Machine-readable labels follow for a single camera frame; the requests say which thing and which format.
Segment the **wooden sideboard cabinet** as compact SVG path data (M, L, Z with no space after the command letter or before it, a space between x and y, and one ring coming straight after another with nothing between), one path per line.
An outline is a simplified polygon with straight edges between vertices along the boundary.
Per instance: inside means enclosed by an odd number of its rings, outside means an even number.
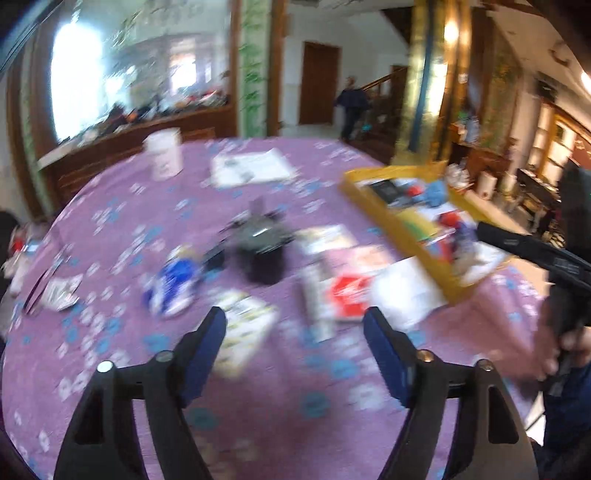
M170 128L180 132L183 142L235 137L238 134L235 103L137 124L71 149L40 170L51 207L55 210L65 207L93 176L140 153L148 135Z

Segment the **white plastic jar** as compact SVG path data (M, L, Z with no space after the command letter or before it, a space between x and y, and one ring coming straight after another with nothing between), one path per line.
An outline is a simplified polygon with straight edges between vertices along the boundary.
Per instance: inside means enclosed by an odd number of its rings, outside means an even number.
M143 150L150 160L153 180L167 180L183 170L181 145L178 128L153 132L143 140Z

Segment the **red white packet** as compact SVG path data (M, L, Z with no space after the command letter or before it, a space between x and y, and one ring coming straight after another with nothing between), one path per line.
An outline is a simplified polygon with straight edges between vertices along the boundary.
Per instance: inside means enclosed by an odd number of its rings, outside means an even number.
M359 322L370 307L370 287L394 264L382 245L325 250L301 268L301 287L312 338L324 342L335 336L339 322Z

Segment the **person in dark clothes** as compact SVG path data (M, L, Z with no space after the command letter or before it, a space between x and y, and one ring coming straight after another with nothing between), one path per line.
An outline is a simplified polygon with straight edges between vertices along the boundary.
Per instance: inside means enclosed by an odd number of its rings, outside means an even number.
M346 85L335 99L335 105L344 109L341 140L349 143L356 123L362 118L363 113L370 108L369 97L365 90L356 85L355 76L346 78Z

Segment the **purple floral tablecloth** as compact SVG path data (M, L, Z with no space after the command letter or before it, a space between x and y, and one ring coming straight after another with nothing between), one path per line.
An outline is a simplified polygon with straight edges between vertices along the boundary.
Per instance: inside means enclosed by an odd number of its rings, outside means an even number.
M215 188L211 159L221 153L276 148L297 169L294 179ZM5 430L33 472L52 477L70 417L96 365L140 364L171 347L204 318L220 290L236 289L280 310L259 352L236 379L208 378L186 409L193 439L217 479L375 479L406 412L389 394L363 337L348 324L332 340L311 336L298 271L307 264L287 247L288 271L270 287L246 282L228 265L208 275L197 299L172 319L151 316L141 298L149 274L170 251L214 245L219 231L263 197L288 227L345 225L361 244L384 235L339 190L346 171L370 159L335 141L221 140L188 143L183 170L152 179L146 157L123 161L64 209L36 253L24 281L30 290L55 256L58 269L83 275L79 303L66 312L15 308L4 354Z

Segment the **yellow green sponge pack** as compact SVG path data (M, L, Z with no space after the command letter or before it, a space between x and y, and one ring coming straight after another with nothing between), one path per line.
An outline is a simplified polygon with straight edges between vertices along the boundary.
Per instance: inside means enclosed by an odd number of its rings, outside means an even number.
M440 227L415 207L398 211L394 216L405 226L417 242L425 242L440 232Z

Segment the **brown wooden door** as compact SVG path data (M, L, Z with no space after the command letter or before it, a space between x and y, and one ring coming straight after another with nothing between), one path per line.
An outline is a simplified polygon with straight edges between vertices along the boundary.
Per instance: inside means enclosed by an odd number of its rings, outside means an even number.
M298 124L334 123L341 48L304 41Z

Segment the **white paper notepad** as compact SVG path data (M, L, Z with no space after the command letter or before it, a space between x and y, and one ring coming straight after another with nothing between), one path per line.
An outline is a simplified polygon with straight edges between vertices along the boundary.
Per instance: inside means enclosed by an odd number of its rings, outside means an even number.
M211 159L211 184L215 188L281 182L295 176L297 169L276 148L264 152L221 153Z

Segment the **purple eyeglasses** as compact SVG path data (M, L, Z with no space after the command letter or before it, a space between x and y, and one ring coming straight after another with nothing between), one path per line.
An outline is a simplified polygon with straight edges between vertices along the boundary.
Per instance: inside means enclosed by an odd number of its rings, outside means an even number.
M48 281L52 277L58 277L56 273L63 263L64 260L62 258L54 260L52 265L36 281L23 305L22 311L25 315L32 315L42 307L40 302L41 295L47 286Z

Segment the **pink paper card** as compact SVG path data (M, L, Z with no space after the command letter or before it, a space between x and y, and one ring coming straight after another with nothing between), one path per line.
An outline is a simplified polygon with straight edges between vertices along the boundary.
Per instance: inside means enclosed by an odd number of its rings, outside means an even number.
M358 242L342 224L315 226L295 232L295 240L304 254L317 255L329 250L346 249Z

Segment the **lemon print tissue pack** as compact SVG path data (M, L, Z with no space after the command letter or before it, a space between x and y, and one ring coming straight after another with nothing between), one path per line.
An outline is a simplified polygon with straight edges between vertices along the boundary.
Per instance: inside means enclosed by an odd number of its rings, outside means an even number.
M220 290L213 304L226 317L226 333L213 369L226 379L236 379L259 352L274 323L280 318L276 305L236 289Z

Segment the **small electric motor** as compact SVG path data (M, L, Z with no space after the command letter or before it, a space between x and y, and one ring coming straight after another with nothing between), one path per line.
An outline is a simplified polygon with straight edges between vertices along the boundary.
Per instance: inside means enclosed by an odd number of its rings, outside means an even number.
M204 272L224 270L231 259L250 283L272 286L287 272L287 245L294 232L283 224L279 209L267 210L263 197L232 218L219 231L221 238L202 257Z

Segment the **crumpled foil leaflet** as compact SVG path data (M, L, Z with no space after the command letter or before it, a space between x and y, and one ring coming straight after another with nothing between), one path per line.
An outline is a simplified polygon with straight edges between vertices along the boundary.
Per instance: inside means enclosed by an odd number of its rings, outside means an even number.
M41 295L42 307L53 312L73 307L80 299L76 291L82 279L82 274L68 278L52 277Z

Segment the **red plastic bag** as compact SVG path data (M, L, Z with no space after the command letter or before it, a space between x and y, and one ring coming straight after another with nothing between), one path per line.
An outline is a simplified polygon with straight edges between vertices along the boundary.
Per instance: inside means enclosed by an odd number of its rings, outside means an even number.
M437 218L437 223L447 229L454 231L460 230L466 226L461 212L458 210L451 210L440 214Z

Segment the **blue towel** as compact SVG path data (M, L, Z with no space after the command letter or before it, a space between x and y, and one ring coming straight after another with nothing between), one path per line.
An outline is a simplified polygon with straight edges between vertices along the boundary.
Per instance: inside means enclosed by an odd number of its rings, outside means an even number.
M439 208L448 201L449 193L444 180L436 180L426 185L423 193L424 203L430 208Z

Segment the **yellow cardboard box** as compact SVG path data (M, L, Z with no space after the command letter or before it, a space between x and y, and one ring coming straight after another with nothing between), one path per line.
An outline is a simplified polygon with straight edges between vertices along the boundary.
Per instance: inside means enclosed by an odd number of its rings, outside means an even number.
M349 170L342 177L342 192L365 213L385 237L407 257L417 258L450 303L457 303L497 270L505 267L511 256L483 242L474 244L476 259L461 264L454 260L453 229L439 222L445 212L457 213L461 222L474 228L480 221L492 219L474 202L451 187L447 201L437 208L426 204L408 207L390 206L373 187L382 181L398 187L409 184L444 186L444 165L369 167Z

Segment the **blue Vinda tissue packet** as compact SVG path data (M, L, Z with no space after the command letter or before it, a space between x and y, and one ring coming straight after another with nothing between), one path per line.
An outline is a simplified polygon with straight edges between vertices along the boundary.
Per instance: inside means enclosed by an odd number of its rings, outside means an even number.
M158 318L172 318L187 310L197 297L204 266L189 245L178 245L143 288L147 311Z

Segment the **blue red sponge pack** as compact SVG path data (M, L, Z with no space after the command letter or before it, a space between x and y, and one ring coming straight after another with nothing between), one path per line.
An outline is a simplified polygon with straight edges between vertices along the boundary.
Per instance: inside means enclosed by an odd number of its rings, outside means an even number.
M424 243L424 248L432 257L439 261L455 263L463 253L460 246L460 233L458 229L446 229L429 238Z

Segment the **large wall mirror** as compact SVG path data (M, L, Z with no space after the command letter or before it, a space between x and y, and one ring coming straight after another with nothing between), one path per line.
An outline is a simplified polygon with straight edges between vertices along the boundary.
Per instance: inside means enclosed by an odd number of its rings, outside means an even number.
M57 139L228 104L232 6L65 2L50 65Z

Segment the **black box in tray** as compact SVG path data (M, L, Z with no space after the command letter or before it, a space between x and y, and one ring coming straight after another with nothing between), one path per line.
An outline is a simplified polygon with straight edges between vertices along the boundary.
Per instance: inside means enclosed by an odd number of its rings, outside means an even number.
M403 187L394 184L393 180L380 180L370 183L372 190L389 208L407 208L412 205L412 198Z

